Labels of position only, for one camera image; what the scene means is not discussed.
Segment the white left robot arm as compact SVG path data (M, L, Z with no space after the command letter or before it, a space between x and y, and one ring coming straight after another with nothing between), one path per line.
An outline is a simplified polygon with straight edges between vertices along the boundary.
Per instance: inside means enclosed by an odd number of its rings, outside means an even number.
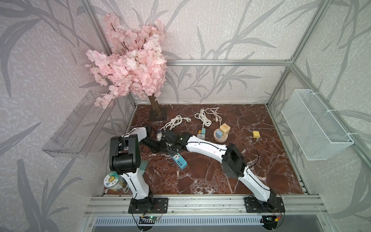
M154 197L140 170L141 149L160 150L160 142L151 137L150 126L137 127L121 136L114 136L109 143L109 168L121 176L132 192L133 206L153 206Z

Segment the yellow plug adapter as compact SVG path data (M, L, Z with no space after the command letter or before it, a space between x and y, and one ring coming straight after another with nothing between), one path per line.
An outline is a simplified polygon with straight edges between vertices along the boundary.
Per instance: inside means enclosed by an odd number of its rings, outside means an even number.
M253 131L253 137L254 137L254 138L260 138L260 133L259 133L259 131Z

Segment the blue power strip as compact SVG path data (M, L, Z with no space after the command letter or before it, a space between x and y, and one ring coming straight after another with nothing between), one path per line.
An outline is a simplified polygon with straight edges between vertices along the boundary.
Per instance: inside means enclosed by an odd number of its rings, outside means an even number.
M172 158L181 170L187 167L186 160L179 153L176 153L174 156L172 156Z

